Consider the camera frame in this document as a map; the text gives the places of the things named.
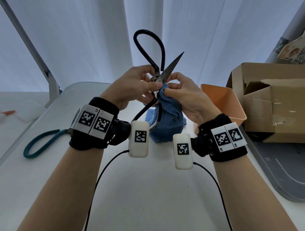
person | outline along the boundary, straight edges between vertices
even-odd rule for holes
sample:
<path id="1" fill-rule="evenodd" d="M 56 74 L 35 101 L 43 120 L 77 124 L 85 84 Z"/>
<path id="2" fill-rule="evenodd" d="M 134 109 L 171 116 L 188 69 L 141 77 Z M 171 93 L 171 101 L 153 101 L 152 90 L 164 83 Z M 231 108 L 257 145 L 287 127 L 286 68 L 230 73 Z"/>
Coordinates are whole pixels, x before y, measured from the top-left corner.
<path id="1" fill-rule="evenodd" d="M 148 103 L 150 91 L 162 87 L 150 82 L 154 75 L 151 65 L 132 67 L 100 97 L 120 110 L 128 102 Z M 184 114 L 201 125 L 221 114 L 209 97 L 188 77 L 172 73 L 164 93 L 182 105 Z M 103 149 L 78 151 L 69 147 L 45 183 L 18 231 L 82 230 L 93 197 Z M 297 230 L 269 186 L 244 155 L 226 162 L 214 162 L 231 225 L 235 231 Z"/>

hand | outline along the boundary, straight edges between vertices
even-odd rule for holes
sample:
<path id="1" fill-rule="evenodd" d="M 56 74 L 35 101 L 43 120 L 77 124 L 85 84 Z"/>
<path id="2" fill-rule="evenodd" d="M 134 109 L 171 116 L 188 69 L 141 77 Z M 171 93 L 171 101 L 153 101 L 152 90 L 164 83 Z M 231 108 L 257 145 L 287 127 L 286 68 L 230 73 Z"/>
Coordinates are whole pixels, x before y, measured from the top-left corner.
<path id="1" fill-rule="evenodd" d="M 151 82 L 147 73 L 155 75 L 155 70 L 151 65 L 132 67 L 114 81 L 99 97 L 115 104 L 120 110 L 125 109 L 128 102 L 135 99 L 147 104 L 153 99 L 150 91 L 162 88 L 162 83 Z"/>
<path id="2" fill-rule="evenodd" d="M 179 72 L 172 73 L 166 82 L 178 80 L 180 83 L 168 83 L 164 95 L 177 100 L 184 114 L 198 125 L 214 119 L 221 111 L 210 98 L 191 80 Z"/>

person's right hand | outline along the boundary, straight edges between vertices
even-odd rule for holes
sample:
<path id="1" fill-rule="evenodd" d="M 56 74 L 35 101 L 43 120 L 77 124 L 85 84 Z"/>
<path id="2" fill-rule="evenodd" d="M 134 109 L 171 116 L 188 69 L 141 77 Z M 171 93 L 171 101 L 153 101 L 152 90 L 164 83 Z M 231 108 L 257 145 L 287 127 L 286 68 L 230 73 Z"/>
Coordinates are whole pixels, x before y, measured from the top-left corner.
<path id="1" fill-rule="evenodd" d="M 178 80 L 180 83 L 168 83 L 171 80 Z M 210 98 L 190 78 L 175 72 L 166 82 L 168 88 L 164 89 L 164 95 L 177 100 L 191 121 L 201 125 L 221 114 Z"/>

orange object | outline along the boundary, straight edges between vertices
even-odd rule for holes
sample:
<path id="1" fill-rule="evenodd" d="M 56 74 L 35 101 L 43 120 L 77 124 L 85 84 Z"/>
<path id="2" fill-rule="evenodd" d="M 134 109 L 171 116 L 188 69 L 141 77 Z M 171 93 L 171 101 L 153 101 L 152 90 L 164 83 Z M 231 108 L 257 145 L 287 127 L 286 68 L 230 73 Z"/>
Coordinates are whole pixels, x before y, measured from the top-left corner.
<path id="1" fill-rule="evenodd" d="M 232 122 L 240 126 L 246 119 L 246 114 L 234 91 L 228 87 L 201 84 L 201 90 L 207 94 L 218 109 L 230 117 Z M 198 124 L 194 123 L 194 132 L 198 134 Z"/>
<path id="2" fill-rule="evenodd" d="M 16 111 L 15 110 L 13 110 L 13 111 L 7 111 L 7 112 L 2 112 L 2 114 L 5 114 L 5 115 L 10 115 L 10 114 L 13 114 L 13 113 L 15 113 Z"/>

gray tray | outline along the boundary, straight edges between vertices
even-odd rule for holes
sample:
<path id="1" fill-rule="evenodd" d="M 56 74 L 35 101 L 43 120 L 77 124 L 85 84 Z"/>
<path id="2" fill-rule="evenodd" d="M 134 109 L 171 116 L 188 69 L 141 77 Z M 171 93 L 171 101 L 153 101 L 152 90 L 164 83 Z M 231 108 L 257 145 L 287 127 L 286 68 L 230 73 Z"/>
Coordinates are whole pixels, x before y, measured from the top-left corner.
<path id="1" fill-rule="evenodd" d="M 305 202 L 305 144 L 252 141 L 248 147 L 275 190 L 287 200 Z"/>

